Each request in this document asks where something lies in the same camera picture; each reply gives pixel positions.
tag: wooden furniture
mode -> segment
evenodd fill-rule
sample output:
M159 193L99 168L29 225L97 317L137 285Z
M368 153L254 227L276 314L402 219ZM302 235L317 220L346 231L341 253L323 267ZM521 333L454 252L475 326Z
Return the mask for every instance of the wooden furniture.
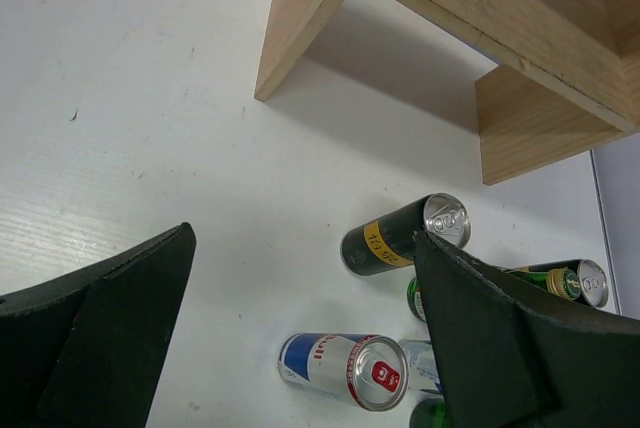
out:
M344 0L273 0L266 100ZM476 82L494 184L638 131L640 0L396 0L501 65Z

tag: gray wall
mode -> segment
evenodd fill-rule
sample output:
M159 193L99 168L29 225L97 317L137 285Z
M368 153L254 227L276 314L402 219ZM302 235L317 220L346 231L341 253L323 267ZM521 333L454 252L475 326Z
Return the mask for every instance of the gray wall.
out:
M620 312L640 319L640 135L593 151Z

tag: gold bottle cap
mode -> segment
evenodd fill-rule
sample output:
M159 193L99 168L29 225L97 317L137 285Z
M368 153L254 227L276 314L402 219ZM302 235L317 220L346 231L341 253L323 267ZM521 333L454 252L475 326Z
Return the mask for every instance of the gold bottle cap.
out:
M547 290L573 301L580 296L580 280L578 275L568 268L555 268L547 273Z

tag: yellow label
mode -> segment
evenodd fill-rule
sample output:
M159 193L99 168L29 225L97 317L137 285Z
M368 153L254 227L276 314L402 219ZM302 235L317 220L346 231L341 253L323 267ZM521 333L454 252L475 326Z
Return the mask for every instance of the yellow label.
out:
M402 268L403 266L409 266L413 263L413 261L407 260L395 253L389 245L387 245L380 234L380 225L377 221L369 223L364 227L364 240L367 242L371 253L388 265Z

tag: silver can lid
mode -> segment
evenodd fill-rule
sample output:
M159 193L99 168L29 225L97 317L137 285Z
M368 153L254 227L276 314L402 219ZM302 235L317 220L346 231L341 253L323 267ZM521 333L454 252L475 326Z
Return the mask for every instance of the silver can lid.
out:
M456 197L436 193L427 198L423 211L427 231L464 248L471 236L471 222L467 209Z
M374 336L367 340L355 353L352 367L352 395L360 406L387 411L402 401L409 382L407 359L391 338Z
M582 295L591 306L602 308L609 299L607 276L600 266L591 260L582 260L576 270L580 278Z

